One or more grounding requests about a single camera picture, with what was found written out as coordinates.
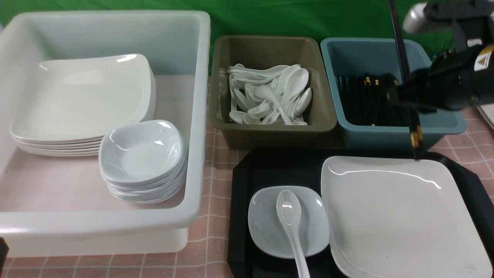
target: black chopstick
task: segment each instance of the black chopstick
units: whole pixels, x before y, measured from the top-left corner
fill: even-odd
[[[391,21],[393,22],[393,33],[396,42],[396,51],[398,53],[398,62],[400,64],[400,72],[403,83],[408,81],[410,76],[410,67],[408,65],[407,52],[405,50],[405,43],[401,34],[400,22],[398,21],[398,15],[396,13],[396,6],[394,0],[389,0],[389,11],[391,14]],[[422,149],[422,131],[420,129],[420,119],[418,112],[413,109],[404,109],[406,117],[409,121],[409,132],[412,141],[413,159],[419,160],[420,151]]]

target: white plastic bin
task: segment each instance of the white plastic bin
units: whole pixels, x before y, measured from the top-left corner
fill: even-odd
[[[200,213],[209,15],[198,11],[26,13],[0,34],[0,236],[9,256],[175,252]],[[155,119],[189,147],[187,182],[166,203],[110,195],[98,159],[45,157],[16,148],[9,126],[31,70],[50,59],[140,53],[157,82]]]

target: white square plate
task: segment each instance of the white square plate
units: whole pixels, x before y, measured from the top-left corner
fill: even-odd
[[[23,142],[96,139],[140,122],[151,86],[140,54],[45,61],[28,80],[10,132]]]
[[[321,174],[331,253],[351,278],[490,278],[458,187],[431,160],[334,156]]]

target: black serving tray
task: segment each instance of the black serving tray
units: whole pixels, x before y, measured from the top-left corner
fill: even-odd
[[[296,278],[294,260],[279,259],[259,250],[247,225],[250,199],[258,190],[277,185],[309,187],[321,194],[321,168],[331,156],[409,158],[410,152],[324,149],[264,148],[251,151],[234,169],[228,240],[228,265],[235,278]],[[427,152],[422,159],[434,160],[451,172],[489,257],[494,258],[494,206],[477,175],[449,158]],[[345,278],[336,266],[329,246],[308,257],[312,278]]]

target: green backdrop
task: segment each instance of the green backdrop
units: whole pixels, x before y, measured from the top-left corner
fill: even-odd
[[[401,20],[416,2],[396,0]],[[211,16],[211,53],[220,35],[307,36],[319,42],[328,37],[393,37],[387,0],[0,0],[0,22],[6,26],[28,11],[102,9],[205,11]],[[450,33],[404,36],[429,55],[452,47]]]

